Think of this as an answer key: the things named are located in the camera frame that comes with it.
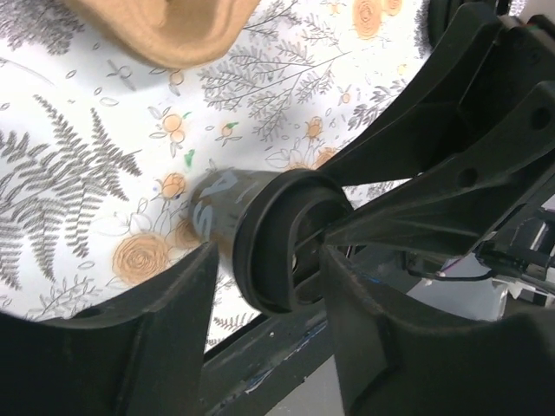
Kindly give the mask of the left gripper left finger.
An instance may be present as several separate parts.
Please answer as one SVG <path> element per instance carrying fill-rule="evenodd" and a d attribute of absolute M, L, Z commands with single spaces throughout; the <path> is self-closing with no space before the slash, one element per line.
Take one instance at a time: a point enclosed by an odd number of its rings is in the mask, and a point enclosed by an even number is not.
<path fill-rule="evenodd" d="M 218 264 L 204 244 L 73 318 L 2 315 L 2 414 L 199 414 Z"/>

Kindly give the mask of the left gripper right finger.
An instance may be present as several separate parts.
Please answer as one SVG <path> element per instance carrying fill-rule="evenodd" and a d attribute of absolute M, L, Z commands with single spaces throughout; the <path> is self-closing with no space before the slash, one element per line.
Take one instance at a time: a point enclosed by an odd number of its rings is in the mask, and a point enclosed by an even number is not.
<path fill-rule="evenodd" d="M 551 415 L 554 313 L 478 322 L 434 309 L 323 248 L 321 284 L 348 415 Z"/>

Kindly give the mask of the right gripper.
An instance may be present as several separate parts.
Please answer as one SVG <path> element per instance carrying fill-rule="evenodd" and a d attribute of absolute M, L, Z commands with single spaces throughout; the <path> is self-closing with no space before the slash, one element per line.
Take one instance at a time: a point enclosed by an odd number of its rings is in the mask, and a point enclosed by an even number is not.
<path fill-rule="evenodd" d="M 473 253 L 508 276 L 553 270 L 554 214 L 544 204 L 554 193 L 554 23 L 507 8 L 430 4 L 432 55 L 315 175 L 346 186 L 424 173 L 329 228 L 327 245 L 380 244 L 435 262 Z"/>

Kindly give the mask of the black coffee cup lid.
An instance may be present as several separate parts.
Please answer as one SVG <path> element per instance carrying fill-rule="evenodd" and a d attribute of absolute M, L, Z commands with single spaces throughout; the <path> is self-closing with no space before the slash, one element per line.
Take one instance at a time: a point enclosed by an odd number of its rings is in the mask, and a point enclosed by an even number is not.
<path fill-rule="evenodd" d="M 238 227 L 232 265 L 243 298 L 265 315 L 319 302 L 324 231 L 352 211 L 342 187 L 321 172 L 278 174 L 251 201 Z"/>

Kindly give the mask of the dark takeout coffee cup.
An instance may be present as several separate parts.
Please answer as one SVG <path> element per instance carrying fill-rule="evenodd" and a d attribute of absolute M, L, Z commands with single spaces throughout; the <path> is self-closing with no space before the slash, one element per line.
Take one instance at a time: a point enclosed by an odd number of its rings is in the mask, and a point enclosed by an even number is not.
<path fill-rule="evenodd" d="M 225 169 L 208 174 L 193 189 L 188 217 L 200 242 L 217 244 L 220 255 L 232 260 L 238 226 L 251 201 L 277 172 Z"/>

